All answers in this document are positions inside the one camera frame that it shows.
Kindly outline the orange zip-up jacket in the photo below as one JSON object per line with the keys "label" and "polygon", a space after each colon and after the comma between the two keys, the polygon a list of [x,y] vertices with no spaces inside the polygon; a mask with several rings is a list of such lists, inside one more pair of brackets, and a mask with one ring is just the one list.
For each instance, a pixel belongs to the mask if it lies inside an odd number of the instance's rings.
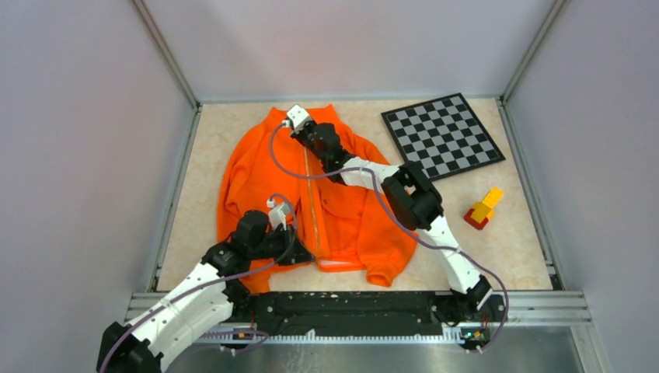
{"label": "orange zip-up jacket", "polygon": [[274,193],[295,207],[298,237],[323,272],[365,272],[373,285],[389,287],[406,268],[417,244],[385,213],[375,192],[344,186],[319,175],[319,160],[278,130],[286,117],[272,108],[242,137],[231,154],[218,195],[219,241],[251,210],[265,211]]}

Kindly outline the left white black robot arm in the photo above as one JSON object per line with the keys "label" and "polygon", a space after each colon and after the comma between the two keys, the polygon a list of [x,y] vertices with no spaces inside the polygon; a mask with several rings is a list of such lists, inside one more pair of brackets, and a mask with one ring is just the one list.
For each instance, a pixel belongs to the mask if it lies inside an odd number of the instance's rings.
{"label": "left white black robot arm", "polygon": [[164,372],[213,326],[244,319],[249,292],[240,278],[312,258],[297,238],[297,227],[286,203],[267,213],[247,211],[173,290],[139,316],[105,329],[96,370]]}

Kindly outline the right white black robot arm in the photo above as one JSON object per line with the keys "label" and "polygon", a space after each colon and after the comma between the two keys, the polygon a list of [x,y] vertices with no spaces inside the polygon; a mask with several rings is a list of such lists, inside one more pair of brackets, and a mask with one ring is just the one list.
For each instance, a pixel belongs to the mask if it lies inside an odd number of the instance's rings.
{"label": "right white black robot arm", "polygon": [[300,124],[286,120],[284,124],[291,128],[291,137],[320,161],[323,176],[334,183],[374,191],[404,232],[438,254],[456,297],[456,311],[463,319],[476,320],[486,311],[493,288],[485,269],[458,244],[445,217],[442,197],[419,162],[391,166],[351,154],[332,124],[314,120]]}

